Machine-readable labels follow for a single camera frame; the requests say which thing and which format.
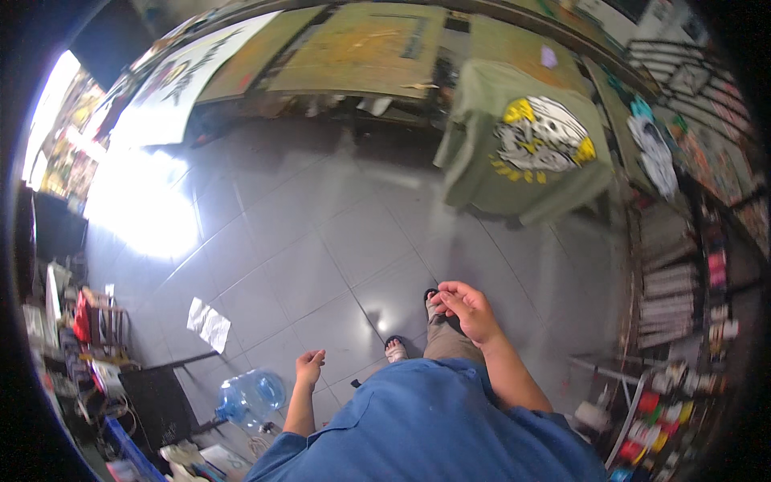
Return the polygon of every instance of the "person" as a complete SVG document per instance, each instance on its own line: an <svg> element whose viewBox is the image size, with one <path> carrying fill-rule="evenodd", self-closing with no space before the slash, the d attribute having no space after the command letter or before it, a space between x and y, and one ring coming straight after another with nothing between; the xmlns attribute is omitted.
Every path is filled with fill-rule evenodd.
<svg viewBox="0 0 771 482"><path fill-rule="evenodd" d="M322 430L311 395L325 350L297 359L283 433L244 479L606 480L597 455L552 413L482 292L445 281L424 297L428 344L372 374ZM461 335L448 323L460 319Z"/></svg>

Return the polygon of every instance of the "gray tile floor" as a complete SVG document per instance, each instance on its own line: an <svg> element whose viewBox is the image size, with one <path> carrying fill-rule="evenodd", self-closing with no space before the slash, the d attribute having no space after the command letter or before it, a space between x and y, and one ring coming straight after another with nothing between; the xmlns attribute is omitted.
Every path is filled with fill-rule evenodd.
<svg viewBox="0 0 771 482"><path fill-rule="evenodd" d="M555 408L565 355L612 344L620 241L579 217L528 228L441 203L436 142L403 131L354 147L337 125L246 123L198 150L128 153L103 163L86 214L92 286L115 284L131 313L133 354L148 364L208 351L186 330L194 296L232 322L225 353L178 370L200 420L222 380L273 369L287 393L294 360L326 349L317 424L382 366L392 334L426 345L421 295L437 281L483 290ZM285 408L275 414L281 423Z"/></svg>

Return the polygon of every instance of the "plastic water bottle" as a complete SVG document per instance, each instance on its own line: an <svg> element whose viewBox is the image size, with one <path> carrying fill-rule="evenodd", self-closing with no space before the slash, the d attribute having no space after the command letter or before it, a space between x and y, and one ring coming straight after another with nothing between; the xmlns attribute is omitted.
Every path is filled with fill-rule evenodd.
<svg viewBox="0 0 771 482"><path fill-rule="evenodd" d="M284 386L278 376L254 369L222 382L220 406L214 411L247 431L257 431L268 415L284 406Z"/></svg>

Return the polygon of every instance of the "blue shirt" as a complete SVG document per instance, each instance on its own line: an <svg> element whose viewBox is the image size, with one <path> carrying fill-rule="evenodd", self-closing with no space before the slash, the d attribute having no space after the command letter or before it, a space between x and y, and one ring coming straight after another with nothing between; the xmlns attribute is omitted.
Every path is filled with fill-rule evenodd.
<svg viewBox="0 0 771 482"><path fill-rule="evenodd" d="M494 401L475 362L396 362L369 377L323 430L277 436L244 480L606 480L562 415L501 411Z"/></svg>

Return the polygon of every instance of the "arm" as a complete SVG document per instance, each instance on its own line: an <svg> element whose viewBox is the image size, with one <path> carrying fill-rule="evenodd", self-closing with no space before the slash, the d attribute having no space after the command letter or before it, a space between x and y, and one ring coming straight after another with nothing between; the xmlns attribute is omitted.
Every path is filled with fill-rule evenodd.
<svg viewBox="0 0 771 482"><path fill-rule="evenodd" d="M295 362L297 382L292 391L284 431L309 436L316 431L313 420L313 390L322 373L325 351L306 352Z"/></svg>
<svg viewBox="0 0 771 482"><path fill-rule="evenodd" d="M508 410L522 406L528 410L551 412L549 400L498 326L485 295L460 281L440 283L439 290L432 299L434 304L441 304L436 310L448 316L457 314L460 328L482 350L490 384L500 399L500 408Z"/></svg>

